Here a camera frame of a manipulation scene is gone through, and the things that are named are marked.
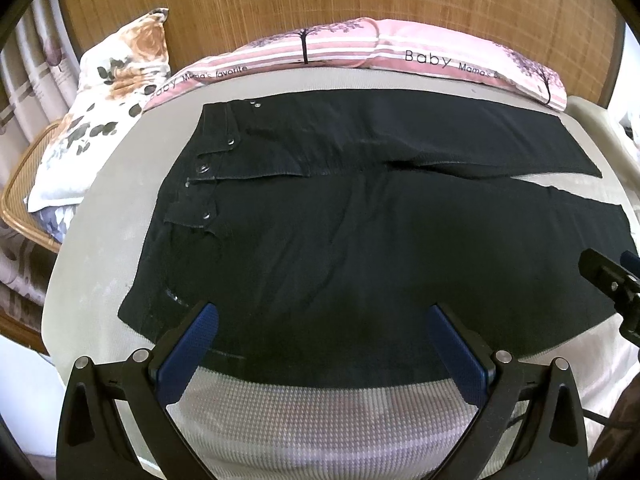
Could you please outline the black denim pants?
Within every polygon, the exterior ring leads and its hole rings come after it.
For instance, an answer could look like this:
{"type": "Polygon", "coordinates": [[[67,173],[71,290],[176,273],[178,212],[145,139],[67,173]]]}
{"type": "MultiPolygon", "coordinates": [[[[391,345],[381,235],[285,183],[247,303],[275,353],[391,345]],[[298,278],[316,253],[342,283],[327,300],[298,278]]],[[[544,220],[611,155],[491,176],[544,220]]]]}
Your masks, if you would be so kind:
{"type": "Polygon", "coordinates": [[[521,107],[383,89],[208,103],[118,315],[157,340],[208,301],[204,365],[262,384],[445,378],[433,304],[533,356],[613,312],[580,254],[634,247],[619,206],[530,180],[554,172],[598,168],[559,118],[521,107]]]}

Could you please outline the beige mesh bed mat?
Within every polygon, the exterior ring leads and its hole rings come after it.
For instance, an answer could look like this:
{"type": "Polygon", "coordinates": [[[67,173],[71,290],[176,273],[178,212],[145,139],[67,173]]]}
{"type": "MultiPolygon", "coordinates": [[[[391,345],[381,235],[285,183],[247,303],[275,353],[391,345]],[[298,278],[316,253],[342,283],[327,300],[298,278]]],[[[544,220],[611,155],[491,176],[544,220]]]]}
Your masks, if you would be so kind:
{"type": "MultiPolygon", "coordinates": [[[[298,68],[166,84],[99,172],[53,269],[43,341],[62,377],[80,356],[112,362],[145,345],[117,315],[134,281],[160,184],[207,103],[311,90],[405,89],[539,104],[464,81],[351,68],[298,68]]],[[[473,416],[450,380],[369,390],[262,386],[198,370],[170,408],[204,463],[226,479],[413,479],[438,465],[473,416]]]]}

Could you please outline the beige folded blanket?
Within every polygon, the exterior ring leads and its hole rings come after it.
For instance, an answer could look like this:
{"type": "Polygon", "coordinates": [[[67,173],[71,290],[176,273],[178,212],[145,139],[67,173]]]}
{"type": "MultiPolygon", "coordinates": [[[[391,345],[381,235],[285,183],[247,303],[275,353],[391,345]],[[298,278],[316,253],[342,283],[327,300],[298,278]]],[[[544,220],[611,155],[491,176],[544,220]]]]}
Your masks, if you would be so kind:
{"type": "Polygon", "coordinates": [[[629,196],[639,197],[639,148],[613,115],[580,96],[570,96],[565,111],[597,145],[629,196]]]}

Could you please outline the rattan chair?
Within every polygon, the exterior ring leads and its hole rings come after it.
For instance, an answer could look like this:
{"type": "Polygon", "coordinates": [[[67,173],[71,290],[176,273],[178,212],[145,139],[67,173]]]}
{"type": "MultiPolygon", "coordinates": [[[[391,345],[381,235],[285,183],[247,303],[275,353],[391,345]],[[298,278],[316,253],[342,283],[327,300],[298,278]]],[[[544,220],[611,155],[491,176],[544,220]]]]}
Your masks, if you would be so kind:
{"type": "Polygon", "coordinates": [[[61,244],[27,211],[26,200],[35,184],[44,149],[60,122],[60,120],[52,122],[29,145],[1,194],[1,219],[21,236],[54,254],[60,251],[61,244]]]}

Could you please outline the woven bamboo headboard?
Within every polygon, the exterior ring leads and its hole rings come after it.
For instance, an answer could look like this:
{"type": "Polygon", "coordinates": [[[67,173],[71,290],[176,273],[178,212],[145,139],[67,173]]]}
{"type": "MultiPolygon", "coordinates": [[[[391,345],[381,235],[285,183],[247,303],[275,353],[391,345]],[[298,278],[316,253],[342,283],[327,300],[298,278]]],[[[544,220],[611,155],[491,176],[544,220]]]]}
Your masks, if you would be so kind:
{"type": "Polygon", "coordinates": [[[120,26],[164,6],[173,68],[287,30],[398,18],[489,39],[555,70],[572,96],[608,104],[625,23],[611,0],[60,0],[72,44],[93,47],[120,26]]]}

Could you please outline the pink striped long pillow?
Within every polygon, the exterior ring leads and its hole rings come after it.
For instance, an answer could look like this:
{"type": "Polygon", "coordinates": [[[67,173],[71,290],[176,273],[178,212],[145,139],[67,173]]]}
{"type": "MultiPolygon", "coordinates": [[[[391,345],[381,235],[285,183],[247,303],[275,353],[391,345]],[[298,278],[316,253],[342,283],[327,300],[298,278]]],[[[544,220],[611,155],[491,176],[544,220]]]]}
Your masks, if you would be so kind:
{"type": "Polygon", "coordinates": [[[158,87],[152,110],[193,90],[236,77],[303,67],[363,68],[484,84],[562,112],[560,75],[493,41],[435,25],[354,18],[260,38],[186,66],[158,87]]]}

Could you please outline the floral white orange pillow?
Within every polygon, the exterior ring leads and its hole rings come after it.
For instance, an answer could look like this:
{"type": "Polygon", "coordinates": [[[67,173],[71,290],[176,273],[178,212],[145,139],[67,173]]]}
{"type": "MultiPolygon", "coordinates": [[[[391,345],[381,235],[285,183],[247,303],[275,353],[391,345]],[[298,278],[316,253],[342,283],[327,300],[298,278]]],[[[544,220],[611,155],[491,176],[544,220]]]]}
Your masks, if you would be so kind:
{"type": "Polygon", "coordinates": [[[82,202],[171,74],[168,13],[157,8],[140,16],[81,57],[76,99],[44,149],[26,200],[28,212],[82,202]]]}

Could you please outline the beige striped curtain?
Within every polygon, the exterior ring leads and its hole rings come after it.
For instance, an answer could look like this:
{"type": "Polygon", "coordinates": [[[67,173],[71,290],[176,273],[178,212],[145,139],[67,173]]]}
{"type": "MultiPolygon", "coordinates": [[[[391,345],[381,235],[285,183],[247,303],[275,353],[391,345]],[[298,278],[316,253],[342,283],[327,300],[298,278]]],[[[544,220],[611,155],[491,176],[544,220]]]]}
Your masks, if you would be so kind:
{"type": "Polygon", "coordinates": [[[78,57],[58,0],[32,0],[1,48],[1,183],[76,98],[78,57]]]}

